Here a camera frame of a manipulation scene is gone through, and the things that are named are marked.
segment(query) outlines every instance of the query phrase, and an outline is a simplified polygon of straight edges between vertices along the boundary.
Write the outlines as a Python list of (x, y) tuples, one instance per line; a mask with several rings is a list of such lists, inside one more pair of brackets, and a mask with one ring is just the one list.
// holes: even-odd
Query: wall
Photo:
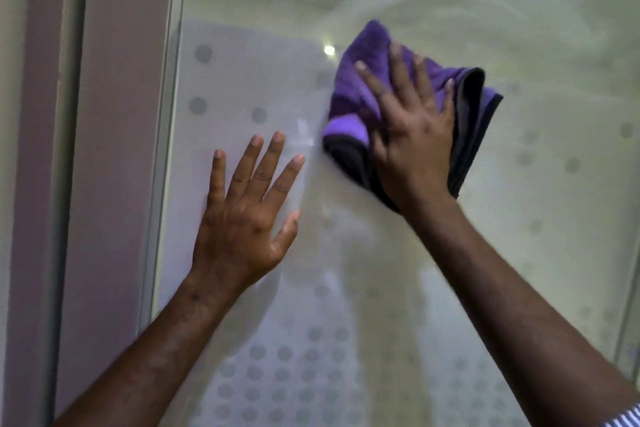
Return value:
[(0, 398), (3, 396), (9, 262), (27, 2), (28, 0), (0, 0)]

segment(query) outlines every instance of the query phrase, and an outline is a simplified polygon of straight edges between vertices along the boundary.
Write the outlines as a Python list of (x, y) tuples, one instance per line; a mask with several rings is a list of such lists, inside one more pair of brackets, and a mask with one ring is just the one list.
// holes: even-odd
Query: shower enclosure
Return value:
[(460, 203), (629, 378), (640, 301), (640, 12), (630, 0), (86, 0), (56, 408), (190, 266), (214, 149), (287, 134), (300, 235), (225, 318), (166, 426), (523, 426), (403, 220), (323, 155), (370, 19), (503, 95)]

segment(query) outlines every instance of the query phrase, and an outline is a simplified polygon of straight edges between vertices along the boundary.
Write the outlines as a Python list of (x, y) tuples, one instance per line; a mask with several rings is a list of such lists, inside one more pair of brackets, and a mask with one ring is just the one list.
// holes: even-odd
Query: fingernail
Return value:
[(402, 49), (402, 44), (397, 41), (391, 42), (391, 46), (389, 46), (389, 51), (393, 56), (398, 56), (400, 54), (400, 50)]

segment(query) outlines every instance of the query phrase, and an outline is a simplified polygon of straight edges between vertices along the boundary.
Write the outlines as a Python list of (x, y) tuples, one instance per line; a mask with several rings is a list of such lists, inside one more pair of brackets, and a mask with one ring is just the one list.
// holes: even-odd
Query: finger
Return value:
[(264, 193), (267, 192), (273, 179), (273, 174), (276, 172), (276, 167), (278, 167), (280, 154), (282, 154), (282, 148), (284, 148), (284, 140), (285, 136), (282, 132), (277, 131), (273, 134), (267, 152), (262, 157), (244, 191), (246, 199), (259, 203), (264, 197)]
[(207, 208), (213, 203), (221, 203), (225, 200), (225, 168), (227, 156), (220, 149), (213, 154), (211, 165), (211, 177), (209, 178), (209, 194), (207, 195)]
[(453, 124), (456, 117), (456, 110), (453, 104), (454, 94), (453, 80), (448, 80), (444, 85), (444, 104), (442, 114)]
[(262, 144), (264, 144), (264, 139), (262, 139), (260, 135), (254, 135), (252, 137), (231, 178), (227, 201), (237, 201), (244, 194), (244, 190), (251, 179), (255, 161), (258, 160), (260, 150), (262, 150)]
[(433, 93), (433, 87), (427, 74), (427, 68), (424, 65), (424, 58), (420, 54), (413, 56), (413, 70), (415, 71), (415, 88), (418, 91), (418, 97), (428, 110), (436, 110), (436, 99)]
[(391, 90), (376, 78), (363, 61), (358, 61), (355, 64), (355, 68), (364, 84), (369, 88), (369, 90), (371, 90), (373, 96), (376, 97), (376, 100), (378, 100), (380, 113), (383, 119), (388, 124), (392, 124), (400, 120), (402, 105), (400, 105), (400, 102), (396, 99)]
[(399, 42), (394, 41), (389, 47), (389, 63), (391, 66), (391, 84), (400, 99), (400, 104), (408, 110), (418, 108), (420, 98), (402, 59), (402, 45)]
[(271, 214), (273, 219), (275, 220), (276, 214), (282, 208), (282, 204), (284, 200), (287, 198), (293, 183), (298, 177), (298, 173), (300, 169), (302, 169), (302, 165), (305, 163), (305, 156), (298, 154), (293, 159), (289, 161), (287, 167), (284, 168), (284, 171), (278, 178), (276, 182), (273, 183), (271, 189), (267, 192), (267, 195), (262, 200), (262, 204), (268, 209), (268, 212)]
[(271, 242), (271, 258), (274, 266), (279, 264), (287, 251), (298, 236), (298, 221), (300, 220), (300, 211), (292, 211), (284, 220), (282, 229)]
[(363, 108), (360, 111), (359, 116), (364, 125), (367, 127), (372, 156), (378, 162), (386, 162), (387, 146), (385, 145), (385, 140), (382, 137), (380, 121), (375, 117), (375, 115), (372, 114), (372, 112), (368, 108)]

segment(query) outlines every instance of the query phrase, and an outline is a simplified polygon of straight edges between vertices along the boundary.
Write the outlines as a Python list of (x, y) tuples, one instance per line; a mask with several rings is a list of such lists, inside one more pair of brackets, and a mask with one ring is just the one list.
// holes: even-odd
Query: microfiber cloth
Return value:
[[(362, 106), (365, 106), (380, 119), (380, 108), (354, 68), (357, 61), (364, 61), (372, 73), (391, 89), (390, 44), (388, 29), (379, 21), (370, 21), (344, 52), (335, 75), (335, 90), (331, 97), (329, 123), (323, 133), (323, 148), (349, 178), (373, 192), (397, 212), (395, 203), (383, 190), (373, 168), (367, 128), (358, 116)], [(406, 47), (403, 47), (403, 59), (413, 80), (413, 52)], [(484, 87), (484, 70), (478, 67), (442, 67), (430, 59), (425, 59), (424, 64), (441, 111), (445, 83), (449, 79), (454, 81), (456, 121), (447, 187), (451, 195), (457, 198), (502, 95)]]

